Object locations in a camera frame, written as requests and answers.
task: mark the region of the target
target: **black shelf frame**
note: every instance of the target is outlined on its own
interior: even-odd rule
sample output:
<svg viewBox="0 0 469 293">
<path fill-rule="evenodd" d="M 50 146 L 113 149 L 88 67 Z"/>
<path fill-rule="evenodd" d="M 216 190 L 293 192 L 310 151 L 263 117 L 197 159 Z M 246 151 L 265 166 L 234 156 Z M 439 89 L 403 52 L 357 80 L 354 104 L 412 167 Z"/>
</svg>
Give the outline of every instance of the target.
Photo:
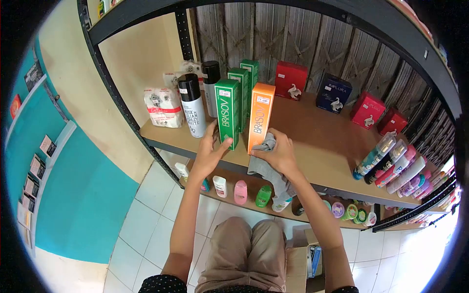
<svg viewBox="0 0 469 293">
<path fill-rule="evenodd" d="M 187 15 L 185 13 L 186 9 L 201 5 L 230 2 L 249 1 L 204 0 L 195 2 L 188 0 L 123 0 L 117 6 L 106 12 L 106 14 L 90 28 L 87 13 L 87 0 L 77 0 L 78 14 L 86 44 L 96 69 L 109 94 L 111 95 L 111 98 L 119 108 L 121 114 L 135 135 L 151 153 L 154 159 L 166 170 L 166 172 L 173 178 L 174 181 L 178 183 L 181 188 L 184 187 L 179 183 L 178 177 L 156 152 L 154 147 L 192 159 L 195 158 L 196 154 L 187 150 L 144 138 L 140 135 L 140 127 L 137 124 L 135 118 L 132 116 L 121 95 L 119 94 L 119 91 L 117 90 L 102 58 L 98 45 L 107 38 L 133 25 L 161 15 L 175 12 L 183 57 L 185 60 L 190 60 L 193 59 L 193 52 L 190 45 L 191 41 Z M 257 2 L 289 5 L 315 11 L 344 21 L 370 34 L 386 46 L 390 47 L 408 64 L 410 64 L 414 70 L 416 70 L 427 82 L 427 84 L 436 91 L 437 96 L 440 98 L 453 123 L 459 123 L 459 125 L 462 125 L 460 118 L 462 115 L 462 105 L 459 99 L 458 91 L 450 76 L 450 73 L 447 71 L 446 66 L 443 64 L 443 61 L 439 56 L 439 52 L 434 50 L 429 40 L 401 11 L 396 9 L 387 1 L 360 0 L 351 2 L 349 0 L 258 0 Z M 461 147 L 456 149 L 456 157 L 465 159 L 465 142 L 463 141 L 462 143 L 463 144 Z M 239 166 L 226 161 L 220 161 L 218 167 L 244 174 L 247 171 L 245 166 Z M 334 188 L 327 188 L 315 184 L 312 184 L 312 186 L 319 192 L 326 191 L 332 195 L 376 202 L 376 198 L 372 196 L 351 194 L 349 192 L 344 192 Z M 400 206 L 413 209 L 404 210 L 393 217 L 385 219 L 384 221 L 379 221 L 377 225 L 373 227 L 373 232 L 381 231 L 391 226 L 398 225 L 416 217 L 422 212 L 429 210 L 452 191 L 450 191 L 451 187 L 455 188 L 455 175 L 451 177 L 451 180 L 448 180 L 438 190 L 433 191 L 433 193 L 429 196 L 431 197 L 431 200 L 429 199 L 421 206 L 415 207 L 415 205 L 412 204 L 407 205 L 401 203 Z"/>
</svg>

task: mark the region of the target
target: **hand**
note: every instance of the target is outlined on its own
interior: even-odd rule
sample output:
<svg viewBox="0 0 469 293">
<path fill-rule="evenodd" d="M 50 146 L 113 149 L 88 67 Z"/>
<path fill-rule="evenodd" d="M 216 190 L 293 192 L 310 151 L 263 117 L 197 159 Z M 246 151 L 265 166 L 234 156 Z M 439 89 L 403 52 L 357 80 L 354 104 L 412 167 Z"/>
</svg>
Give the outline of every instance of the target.
<svg viewBox="0 0 469 293">
<path fill-rule="evenodd" d="M 269 163 L 275 170 L 284 174 L 287 178 L 294 176 L 299 171 L 293 153 L 293 141 L 286 134 L 270 128 L 270 132 L 275 137 L 276 143 L 272 151 L 251 150 L 251 155 L 261 158 Z"/>
<path fill-rule="evenodd" d="M 210 175 L 210 173 L 213 172 L 218 161 L 220 161 L 225 151 L 233 142 L 233 138 L 229 137 L 223 141 L 223 143 L 218 147 L 218 150 L 213 150 L 213 145 L 219 136 L 218 129 L 215 131 L 217 125 L 218 120 L 215 120 L 205 130 L 205 134 L 199 144 L 196 160 L 189 174 L 189 179 L 203 181 L 208 175 Z"/>
</svg>

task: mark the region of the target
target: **gray cloth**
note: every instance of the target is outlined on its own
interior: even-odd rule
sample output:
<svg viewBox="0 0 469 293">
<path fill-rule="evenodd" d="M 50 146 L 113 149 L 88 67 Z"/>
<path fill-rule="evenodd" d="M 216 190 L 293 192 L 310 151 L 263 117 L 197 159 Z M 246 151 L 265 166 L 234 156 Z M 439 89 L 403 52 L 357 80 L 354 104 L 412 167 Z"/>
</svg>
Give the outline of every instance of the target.
<svg viewBox="0 0 469 293">
<path fill-rule="evenodd" d="M 260 145 L 252 147 L 253 150 L 272 151 L 275 146 L 275 137 L 272 133 L 267 133 L 264 141 Z M 273 190 L 279 201 L 286 201 L 287 199 L 296 195 L 296 191 L 291 185 L 291 182 L 277 170 L 272 168 L 269 163 L 261 158 L 251 156 L 249 160 L 248 174 L 261 174 L 262 178 L 270 181 L 273 185 Z"/>
</svg>

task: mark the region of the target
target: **navy implora box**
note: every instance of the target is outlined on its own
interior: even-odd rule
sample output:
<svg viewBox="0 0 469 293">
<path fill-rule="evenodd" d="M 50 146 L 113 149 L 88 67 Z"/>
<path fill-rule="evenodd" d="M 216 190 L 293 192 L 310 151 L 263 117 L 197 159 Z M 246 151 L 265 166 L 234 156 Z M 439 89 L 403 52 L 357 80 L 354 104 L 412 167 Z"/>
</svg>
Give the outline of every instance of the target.
<svg viewBox="0 0 469 293">
<path fill-rule="evenodd" d="M 316 107 L 339 114 L 352 92 L 352 85 L 343 79 L 324 73 L 319 84 Z"/>
</svg>

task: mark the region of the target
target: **cream wall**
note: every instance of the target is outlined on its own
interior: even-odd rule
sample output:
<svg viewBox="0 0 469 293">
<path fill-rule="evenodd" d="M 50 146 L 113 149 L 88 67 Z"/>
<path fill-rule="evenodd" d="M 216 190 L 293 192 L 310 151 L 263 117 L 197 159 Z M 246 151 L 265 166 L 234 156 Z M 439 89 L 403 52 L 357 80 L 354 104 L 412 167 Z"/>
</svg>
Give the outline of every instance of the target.
<svg viewBox="0 0 469 293">
<path fill-rule="evenodd" d="M 149 118 L 143 90 L 164 87 L 163 73 L 178 71 L 183 60 L 174 13 L 123 30 L 99 48 L 117 89 L 142 126 Z"/>
<path fill-rule="evenodd" d="M 89 11 L 93 20 L 95 7 Z M 52 83 L 78 125 L 112 162 L 140 183 L 153 159 L 99 77 L 75 0 L 57 5 L 39 31 L 39 42 Z M 101 43 L 100 49 L 117 89 L 143 125 L 148 120 L 143 89 L 163 86 L 162 73 L 177 70 L 182 61 L 174 14 L 124 30 Z"/>
</svg>

